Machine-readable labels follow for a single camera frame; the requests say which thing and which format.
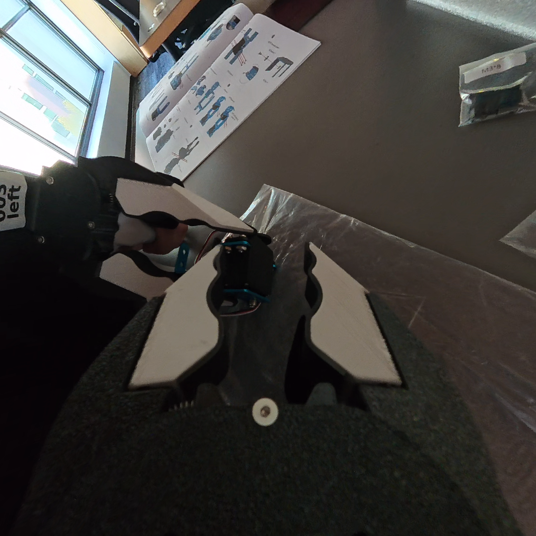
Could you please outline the small bag of black parts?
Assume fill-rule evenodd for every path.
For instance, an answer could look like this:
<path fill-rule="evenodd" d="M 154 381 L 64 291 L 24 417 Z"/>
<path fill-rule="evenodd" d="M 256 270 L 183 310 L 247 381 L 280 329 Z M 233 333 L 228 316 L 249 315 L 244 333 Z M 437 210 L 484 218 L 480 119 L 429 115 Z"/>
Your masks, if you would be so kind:
<path fill-rule="evenodd" d="M 459 126 L 535 111 L 535 43 L 459 66 Z"/>

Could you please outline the grey desk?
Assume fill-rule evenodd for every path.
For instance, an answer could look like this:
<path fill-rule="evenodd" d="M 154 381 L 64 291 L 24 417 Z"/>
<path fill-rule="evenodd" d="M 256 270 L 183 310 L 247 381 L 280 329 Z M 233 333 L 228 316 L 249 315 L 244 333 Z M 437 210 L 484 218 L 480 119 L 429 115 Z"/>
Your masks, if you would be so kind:
<path fill-rule="evenodd" d="M 499 241 L 535 209 L 535 113 L 458 126 L 458 66 L 526 39 L 406 1 L 333 1 L 303 33 L 318 50 L 186 187 L 240 215 L 276 186 L 535 292 Z"/>

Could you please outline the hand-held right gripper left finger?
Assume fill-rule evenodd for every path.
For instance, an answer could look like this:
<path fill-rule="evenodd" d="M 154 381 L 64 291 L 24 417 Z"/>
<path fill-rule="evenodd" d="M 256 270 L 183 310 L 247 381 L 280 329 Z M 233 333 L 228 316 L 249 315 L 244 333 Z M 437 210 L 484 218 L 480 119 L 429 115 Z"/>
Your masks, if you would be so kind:
<path fill-rule="evenodd" d="M 224 325 L 218 308 L 224 293 L 223 247 L 215 247 L 166 290 L 144 343 L 129 391 L 197 384 L 219 385 L 229 370 Z"/>

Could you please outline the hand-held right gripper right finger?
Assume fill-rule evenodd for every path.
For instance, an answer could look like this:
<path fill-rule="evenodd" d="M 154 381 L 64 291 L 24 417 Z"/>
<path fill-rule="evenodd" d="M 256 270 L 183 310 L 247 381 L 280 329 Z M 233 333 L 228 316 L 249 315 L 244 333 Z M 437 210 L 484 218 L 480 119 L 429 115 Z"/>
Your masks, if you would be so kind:
<path fill-rule="evenodd" d="M 305 342 L 343 377 L 401 387 L 368 290 L 312 242 L 305 244 Z"/>

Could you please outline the window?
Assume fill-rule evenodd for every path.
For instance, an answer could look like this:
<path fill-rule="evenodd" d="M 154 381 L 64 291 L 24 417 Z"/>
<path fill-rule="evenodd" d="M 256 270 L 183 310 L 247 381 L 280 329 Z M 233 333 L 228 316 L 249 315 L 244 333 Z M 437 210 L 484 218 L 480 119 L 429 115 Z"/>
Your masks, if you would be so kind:
<path fill-rule="evenodd" d="M 59 1 L 1 1 L 1 167 L 39 173 L 91 153 L 104 70 Z"/>

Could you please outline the background desk with orange edge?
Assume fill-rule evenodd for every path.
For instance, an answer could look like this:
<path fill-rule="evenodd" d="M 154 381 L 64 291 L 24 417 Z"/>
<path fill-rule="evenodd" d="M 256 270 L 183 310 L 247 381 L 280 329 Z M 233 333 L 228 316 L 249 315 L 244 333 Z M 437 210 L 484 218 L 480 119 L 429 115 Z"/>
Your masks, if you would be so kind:
<path fill-rule="evenodd" d="M 236 1 L 139 1 L 139 48 L 149 59 L 160 47 L 178 59 Z"/>

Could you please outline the open instruction booklet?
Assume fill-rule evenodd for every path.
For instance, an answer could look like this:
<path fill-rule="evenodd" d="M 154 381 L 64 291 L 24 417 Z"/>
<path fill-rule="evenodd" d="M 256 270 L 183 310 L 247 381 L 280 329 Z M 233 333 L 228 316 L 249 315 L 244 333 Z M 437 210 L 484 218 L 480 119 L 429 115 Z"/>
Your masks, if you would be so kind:
<path fill-rule="evenodd" d="M 154 170 L 186 179 L 319 47 L 243 3 L 225 10 L 140 103 Z"/>

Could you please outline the blue servo bracket assembly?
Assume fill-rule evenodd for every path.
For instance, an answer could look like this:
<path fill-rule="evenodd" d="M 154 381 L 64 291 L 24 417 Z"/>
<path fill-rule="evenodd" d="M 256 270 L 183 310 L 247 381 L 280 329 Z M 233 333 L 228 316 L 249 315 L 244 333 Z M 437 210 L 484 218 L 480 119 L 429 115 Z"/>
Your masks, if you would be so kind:
<path fill-rule="evenodd" d="M 212 322 L 256 311 L 270 301 L 276 269 L 270 243 L 263 234 L 229 236 L 204 257 L 198 254 L 162 296 L 160 312 Z"/>

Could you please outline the person's left hand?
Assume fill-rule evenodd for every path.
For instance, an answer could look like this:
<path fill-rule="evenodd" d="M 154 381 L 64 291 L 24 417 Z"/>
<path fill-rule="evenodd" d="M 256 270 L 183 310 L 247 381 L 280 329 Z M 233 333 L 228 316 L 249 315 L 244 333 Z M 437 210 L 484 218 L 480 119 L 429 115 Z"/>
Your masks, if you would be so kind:
<path fill-rule="evenodd" d="M 153 230 L 155 234 L 154 240 L 144 243 L 142 250 L 153 255 L 166 255 L 180 247 L 186 237 L 189 226 L 179 223 L 173 229 L 154 227 Z"/>

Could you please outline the large clear plastic bag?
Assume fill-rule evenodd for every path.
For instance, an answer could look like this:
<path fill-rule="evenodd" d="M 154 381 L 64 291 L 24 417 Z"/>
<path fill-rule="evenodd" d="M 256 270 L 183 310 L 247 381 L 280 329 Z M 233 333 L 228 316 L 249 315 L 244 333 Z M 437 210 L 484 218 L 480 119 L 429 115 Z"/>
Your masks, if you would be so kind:
<path fill-rule="evenodd" d="M 535 292 L 266 184 L 241 219 L 273 238 L 276 264 L 298 281 L 314 243 L 442 361 L 535 535 Z"/>

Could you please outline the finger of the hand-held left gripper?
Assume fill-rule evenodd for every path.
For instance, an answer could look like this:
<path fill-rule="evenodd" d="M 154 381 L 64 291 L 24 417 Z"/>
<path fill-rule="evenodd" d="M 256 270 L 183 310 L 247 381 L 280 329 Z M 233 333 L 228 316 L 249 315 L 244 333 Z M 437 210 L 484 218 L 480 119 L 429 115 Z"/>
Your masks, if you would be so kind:
<path fill-rule="evenodd" d="M 238 235 L 257 233 L 240 218 L 177 184 L 165 186 L 119 178 L 115 197 L 126 216 L 154 227 L 172 228 L 181 223 Z"/>
<path fill-rule="evenodd" d="M 99 278 L 145 299 L 162 296 L 182 276 L 140 251 L 117 252 L 99 267 Z"/>

